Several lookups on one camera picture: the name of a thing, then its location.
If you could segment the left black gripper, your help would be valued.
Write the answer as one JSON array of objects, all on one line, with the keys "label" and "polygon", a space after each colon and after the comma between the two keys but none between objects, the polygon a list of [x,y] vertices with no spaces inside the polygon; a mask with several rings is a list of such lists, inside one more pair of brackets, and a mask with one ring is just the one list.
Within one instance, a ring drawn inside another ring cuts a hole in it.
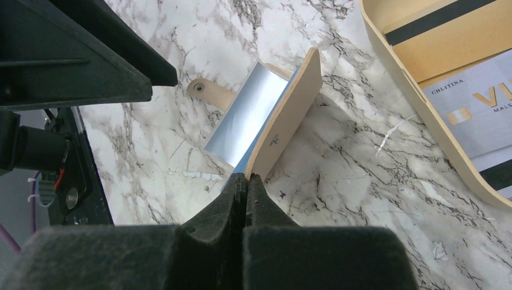
[{"label": "left black gripper", "polygon": [[[49,1],[1,2],[1,109],[147,102],[150,80]],[[69,141],[1,111],[1,175],[46,174],[57,192]]]}]

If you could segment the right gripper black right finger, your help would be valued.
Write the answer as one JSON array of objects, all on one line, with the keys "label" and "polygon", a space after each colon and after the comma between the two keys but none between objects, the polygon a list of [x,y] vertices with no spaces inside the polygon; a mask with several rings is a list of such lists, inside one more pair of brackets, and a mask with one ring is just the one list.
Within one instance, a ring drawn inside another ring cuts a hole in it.
[{"label": "right gripper black right finger", "polygon": [[301,227],[248,181],[245,289],[417,289],[399,238],[383,227]]}]

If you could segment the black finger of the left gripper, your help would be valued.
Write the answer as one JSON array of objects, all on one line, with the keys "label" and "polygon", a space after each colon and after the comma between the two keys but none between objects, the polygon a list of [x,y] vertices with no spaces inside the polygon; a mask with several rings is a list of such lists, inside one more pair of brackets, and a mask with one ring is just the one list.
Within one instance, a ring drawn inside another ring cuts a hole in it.
[{"label": "black finger of the left gripper", "polygon": [[148,77],[153,86],[176,86],[178,74],[103,0],[51,0],[73,21]]}]

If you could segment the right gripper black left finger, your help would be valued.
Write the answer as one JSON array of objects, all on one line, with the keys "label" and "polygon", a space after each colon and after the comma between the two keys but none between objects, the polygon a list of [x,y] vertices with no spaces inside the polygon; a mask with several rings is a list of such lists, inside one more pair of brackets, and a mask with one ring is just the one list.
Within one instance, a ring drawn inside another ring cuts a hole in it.
[{"label": "right gripper black left finger", "polygon": [[25,245],[2,289],[240,289],[245,176],[182,225],[49,227]]}]

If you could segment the beige leather card holder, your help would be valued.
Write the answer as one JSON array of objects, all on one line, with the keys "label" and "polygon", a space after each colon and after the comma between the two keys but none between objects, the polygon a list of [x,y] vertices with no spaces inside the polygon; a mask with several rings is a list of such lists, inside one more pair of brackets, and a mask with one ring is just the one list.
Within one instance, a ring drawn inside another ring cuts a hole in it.
[{"label": "beige leather card holder", "polygon": [[267,177],[319,95],[323,81],[319,50],[311,47],[294,72],[257,62],[245,82],[232,92],[196,78],[189,96],[223,113],[204,150],[249,178]]}]

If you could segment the white card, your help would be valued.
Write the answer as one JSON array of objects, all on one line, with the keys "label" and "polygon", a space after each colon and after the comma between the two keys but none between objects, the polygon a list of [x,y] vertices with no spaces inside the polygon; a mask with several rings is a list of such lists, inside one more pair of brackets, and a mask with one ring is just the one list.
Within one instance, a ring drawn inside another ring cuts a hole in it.
[{"label": "white card", "polygon": [[511,146],[511,51],[422,90],[469,158]]}]

